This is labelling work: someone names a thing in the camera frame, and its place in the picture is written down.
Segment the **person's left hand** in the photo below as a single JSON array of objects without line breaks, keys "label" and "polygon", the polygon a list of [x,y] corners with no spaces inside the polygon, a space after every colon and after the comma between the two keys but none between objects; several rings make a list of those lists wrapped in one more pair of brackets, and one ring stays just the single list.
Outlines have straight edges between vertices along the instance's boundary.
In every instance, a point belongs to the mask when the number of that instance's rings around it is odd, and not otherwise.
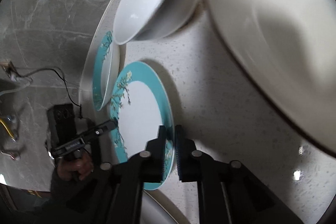
[{"label": "person's left hand", "polygon": [[64,181],[69,181],[74,174],[79,175],[79,180],[84,180],[92,171],[92,159],[86,151],[75,161],[60,159],[57,166],[57,174]]}]

